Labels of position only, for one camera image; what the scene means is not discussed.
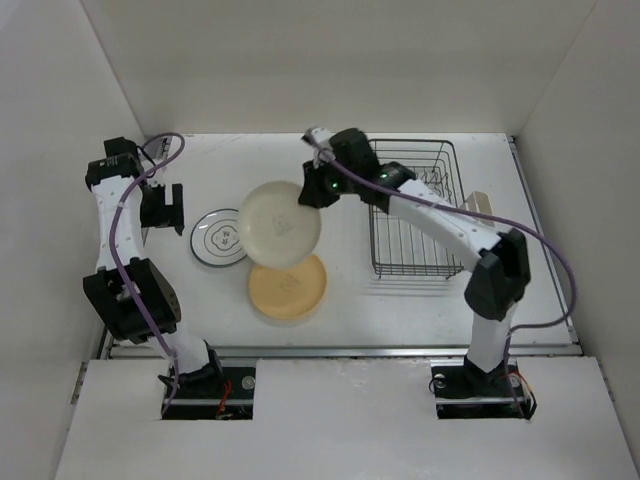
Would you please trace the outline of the cream white plate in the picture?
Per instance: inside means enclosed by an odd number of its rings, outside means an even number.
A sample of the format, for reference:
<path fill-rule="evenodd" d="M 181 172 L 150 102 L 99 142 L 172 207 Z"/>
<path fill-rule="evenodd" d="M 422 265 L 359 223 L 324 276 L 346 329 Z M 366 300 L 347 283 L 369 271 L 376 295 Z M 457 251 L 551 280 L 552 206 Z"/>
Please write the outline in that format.
<path fill-rule="evenodd" d="M 302 187 L 272 181 L 252 190 L 238 216 L 242 248 L 256 264 L 287 269 L 309 257 L 321 235 L 320 211 L 298 203 Z"/>

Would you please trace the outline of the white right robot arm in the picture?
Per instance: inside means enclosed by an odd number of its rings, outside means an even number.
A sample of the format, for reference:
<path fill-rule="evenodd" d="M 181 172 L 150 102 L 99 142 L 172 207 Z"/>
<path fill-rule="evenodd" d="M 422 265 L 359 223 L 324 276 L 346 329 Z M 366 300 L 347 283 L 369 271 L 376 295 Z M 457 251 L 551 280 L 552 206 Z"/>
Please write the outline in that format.
<path fill-rule="evenodd" d="M 302 136 L 314 151 L 303 165 L 298 202 L 327 208 L 343 195 L 395 216 L 445 247 L 469 272 L 464 299 L 474 314 L 463 369 L 465 386 L 487 393 L 507 365 L 511 318 L 531 280 L 524 234 L 501 232 L 482 223 L 478 212 L 454 207 L 408 167 L 382 163 L 366 134 L 349 128 L 336 134 L 312 127 Z"/>

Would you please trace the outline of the yellow plate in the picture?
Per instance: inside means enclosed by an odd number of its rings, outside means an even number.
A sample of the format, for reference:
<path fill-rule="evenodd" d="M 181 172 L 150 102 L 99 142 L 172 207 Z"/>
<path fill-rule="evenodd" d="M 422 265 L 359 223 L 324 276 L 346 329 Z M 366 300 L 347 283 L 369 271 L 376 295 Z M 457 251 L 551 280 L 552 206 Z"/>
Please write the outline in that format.
<path fill-rule="evenodd" d="M 281 321 L 297 321 L 313 314 L 327 286 L 326 268 L 317 255 L 284 270 L 254 265 L 248 278 L 253 306 L 267 317 Z"/>

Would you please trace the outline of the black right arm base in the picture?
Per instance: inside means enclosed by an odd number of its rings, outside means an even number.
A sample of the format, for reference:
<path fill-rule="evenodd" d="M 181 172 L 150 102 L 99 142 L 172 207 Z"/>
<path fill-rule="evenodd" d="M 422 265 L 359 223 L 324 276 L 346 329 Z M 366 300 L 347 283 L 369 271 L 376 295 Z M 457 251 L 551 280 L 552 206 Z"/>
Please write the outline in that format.
<path fill-rule="evenodd" d="M 464 358 L 433 362 L 428 388 L 439 420 L 530 420 L 538 402 L 515 361 L 489 373 Z"/>

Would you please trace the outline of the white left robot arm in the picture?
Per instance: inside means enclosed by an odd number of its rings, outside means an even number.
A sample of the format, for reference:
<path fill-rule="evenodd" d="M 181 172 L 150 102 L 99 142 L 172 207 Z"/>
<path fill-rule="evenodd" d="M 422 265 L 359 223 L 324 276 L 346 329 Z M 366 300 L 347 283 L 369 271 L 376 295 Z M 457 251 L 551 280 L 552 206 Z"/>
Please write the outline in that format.
<path fill-rule="evenodd" d="M 94 194 L 99 213 L 100 246 L 96 272 L 83 278 L 83 290 L 107 330 L 118 341 L 148 344 L 172 362 L 171 374 L 161 380 L 193 388 L 201 396 L 217 394 L 224 373 L 206 341 L 181 327 L 177 294 L 146 255 L 143 231 L 172 228 L 184 231 L 183 186 L 141 181 L 135 150 L 111 155 L 88 165 L 85 182 Z"/>

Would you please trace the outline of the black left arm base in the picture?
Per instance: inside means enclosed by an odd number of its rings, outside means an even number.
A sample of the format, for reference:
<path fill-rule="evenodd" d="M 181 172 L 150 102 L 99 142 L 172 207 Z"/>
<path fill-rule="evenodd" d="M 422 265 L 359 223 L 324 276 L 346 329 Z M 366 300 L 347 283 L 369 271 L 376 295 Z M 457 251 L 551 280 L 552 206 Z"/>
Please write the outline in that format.
<path fill-rule="evenodd" d="M 222 364 L 222 375 L 181 380 L 172 393 L 173 368 L 159 375 L 165 391 L 161 405 L 163 420 L 252 420 L 257 383 L 256 364 Z"/>

